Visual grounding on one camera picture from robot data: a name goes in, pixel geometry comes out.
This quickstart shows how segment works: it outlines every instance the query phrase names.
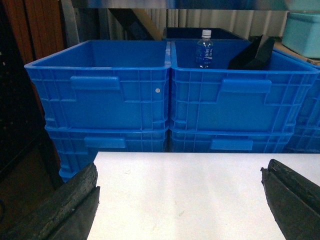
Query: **shelf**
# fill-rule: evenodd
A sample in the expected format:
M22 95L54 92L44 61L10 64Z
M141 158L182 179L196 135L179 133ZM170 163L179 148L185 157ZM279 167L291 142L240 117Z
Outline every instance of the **shelf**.
M72 0L74 8L215 9L320 12L319 0Z

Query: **water bottle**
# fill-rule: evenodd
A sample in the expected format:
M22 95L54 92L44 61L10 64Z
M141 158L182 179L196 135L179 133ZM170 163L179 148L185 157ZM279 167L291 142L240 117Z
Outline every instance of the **water bottle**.
M212 61L213 42L211 30L202 30L202 39L198 41L195 51L195 62L202 69L209 67Z

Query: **crate handle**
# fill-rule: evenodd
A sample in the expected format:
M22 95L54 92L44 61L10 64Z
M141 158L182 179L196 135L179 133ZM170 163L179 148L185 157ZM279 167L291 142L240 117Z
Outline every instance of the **crate handle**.
M125 149L127 147L124 137L93 137L86 136L84 144L88 148L98 149Z
M251 151L254 141L250 139L213 139L211 150L247 150Z
M259 79L223 79L220 91L225 93L270 93L272 82Z
M78 90L120 90L117 76L72 76L73 89Z

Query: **blue plastic crate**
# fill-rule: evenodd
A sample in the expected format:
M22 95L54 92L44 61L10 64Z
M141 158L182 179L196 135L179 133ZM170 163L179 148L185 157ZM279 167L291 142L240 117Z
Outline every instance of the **blue plastic crate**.
M296 126L285 149L293 153L320 154L320 127Z
M174 40L195 40L202 38L202 30L211 30L211 39L215 40L244 40L242 37L222 28L199 28L199 27L166 27L163 30L163 39Z
M25 65L54 128L164 130L170 43L91 40Z
M74 175L98 152L166 152L167 130L124 131L45 127L61 161L61 171Z
M174 153L281 153L292 133L170 131Z
M195 63L196 41L171 43L174 129L294 132L317 70L275 51L263 70L228 70L229 61L249 44L214 40L212 63L202 69Z
M307 58L320 58L320 13L289 12L282 44Z
M278 49L276 51L318 70L319 75L314 81L312 87L308 90L305 100L303 101L303 104L297 115L296 125L298 127L307 128L320 127L320 65L313 65Z

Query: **white surface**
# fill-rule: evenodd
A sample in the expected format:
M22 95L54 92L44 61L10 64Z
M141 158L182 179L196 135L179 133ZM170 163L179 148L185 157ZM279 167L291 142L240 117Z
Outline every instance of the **white surface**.
M320 185L320 154L99 152L89 240L285 240L260 168L277 159Z

